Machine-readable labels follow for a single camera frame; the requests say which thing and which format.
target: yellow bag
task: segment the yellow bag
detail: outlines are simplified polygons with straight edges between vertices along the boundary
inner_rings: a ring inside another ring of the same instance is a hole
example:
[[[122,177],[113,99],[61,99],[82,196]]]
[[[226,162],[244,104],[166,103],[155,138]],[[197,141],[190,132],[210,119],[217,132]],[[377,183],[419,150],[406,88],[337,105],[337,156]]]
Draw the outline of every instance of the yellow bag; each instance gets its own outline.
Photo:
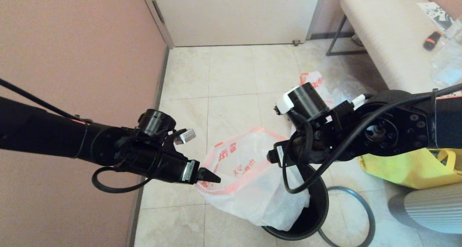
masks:
[[[415,189],[461,182],[462,172],[457,169],[462,166],[462,151],[432,151],[439,151],[437,158],[428,149],[421,148],[391,157],[363,155],[359,157],[359,164],[371,175]]]

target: black ring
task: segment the black ring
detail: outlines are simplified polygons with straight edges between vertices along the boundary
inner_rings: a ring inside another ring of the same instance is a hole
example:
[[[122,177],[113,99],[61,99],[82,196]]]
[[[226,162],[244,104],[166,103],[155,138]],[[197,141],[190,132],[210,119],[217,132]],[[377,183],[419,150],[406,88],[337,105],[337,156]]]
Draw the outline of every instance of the black ring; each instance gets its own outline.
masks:
[[[362,196],[360,196],[358,193],[356,193],[355,191],[353,191],[353,190],[351,190],[349,188],[346,188],[344,186],[331,186],[331,187],[329,187],[327,189],[327,191],[336,190],[336,189],[345,191],[345,192],[349,193],[350,195],[353,195],[363,205],[364,209],[366,210],[367,217],[369,219],[369,232],[368,232],[367,237],[364,240],[364,242],[362,242],[357,247],[369,246],[371,244],[372,240],[374,239],[375,229],[376,229],[374,213],[372,212],[371,206],[369,206],[369,204],[366,202],[366,200]],[[319,229],[318,232],[319,232],[320,236],[322,237],[322,239],[324,239],[330,246],[340,247],[340,246],[336,245],[335,243],[333,243],[329,238],[327,238],[327,236],[324,234],[322,229]]]

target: bench leg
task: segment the bench leg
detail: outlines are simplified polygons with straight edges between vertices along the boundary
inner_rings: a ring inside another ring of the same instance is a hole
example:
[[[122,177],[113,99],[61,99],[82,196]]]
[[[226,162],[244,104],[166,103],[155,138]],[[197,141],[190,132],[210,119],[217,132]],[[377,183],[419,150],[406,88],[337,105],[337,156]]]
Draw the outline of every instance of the bench leg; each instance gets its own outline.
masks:
[[[343,28],[343,25],[345,25],[345,21],[347,21],[347,16],[343,15],[342,21],[340,22],[340,26],[335,33],[334,39],[332,40],[332,43],[330,43],[330,47],[327,50],[326,56],[341,56],[341,55],[355,55],[358,53],[367,53],[367,51],[342,51],[342,52],[332,52],[332,48],[334,48],[335,41],[337,41],[337,38],[340,35],[340,32]]]

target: bench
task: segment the bench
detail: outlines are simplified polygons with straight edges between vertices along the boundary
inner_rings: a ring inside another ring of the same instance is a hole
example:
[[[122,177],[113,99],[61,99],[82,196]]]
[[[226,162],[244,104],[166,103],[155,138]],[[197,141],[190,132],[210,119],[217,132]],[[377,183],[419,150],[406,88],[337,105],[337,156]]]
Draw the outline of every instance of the bench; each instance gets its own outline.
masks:
[[[432,51],[423,48],[437,27],[419,2],[428,0],[341,0],[345,17],[336,33],[337,38],[348,18],[388,88],[413,94],[437,87],[430,78],[434,71],[430,60],[441,46]],[[328,56],[342,54],[331,52],[336,38]]]

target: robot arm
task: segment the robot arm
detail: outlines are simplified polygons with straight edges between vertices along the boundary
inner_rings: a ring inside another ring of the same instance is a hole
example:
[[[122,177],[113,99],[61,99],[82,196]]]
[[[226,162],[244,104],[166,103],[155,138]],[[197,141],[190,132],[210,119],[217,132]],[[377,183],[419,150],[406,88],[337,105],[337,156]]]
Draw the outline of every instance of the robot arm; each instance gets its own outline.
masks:
[[[151,179],[189,184],[220,182],[218,176],[199,168],[199,161],[189,160],[175,150],[173,143],[188,142],[195,137],[194,131],[175,130],[175,120],[158,110],[147,110],[138,120],[139,125],[130,129],[58,116],[3,97],[0,109],[0,148],[77,158],[104,166],[92,178],[102,191],[128,192]],[[148,179],[129,188],[110,188],[97,179],[99,173],[108,170],[135,173]]]
[[[267,158],[283,168],[287,190],[298,193],[336,160],[367,153],[393,156],[426,147],[462,148],[462,97],[442,97],[461,89],[462,84],[425,94],[390,90],[329,109],[310,83],[294,87],[275,110],[287,114],[297,130],[290,140],[276,143]],[[302,186],[289,188],[285,167],[309,163],[322,165]]]

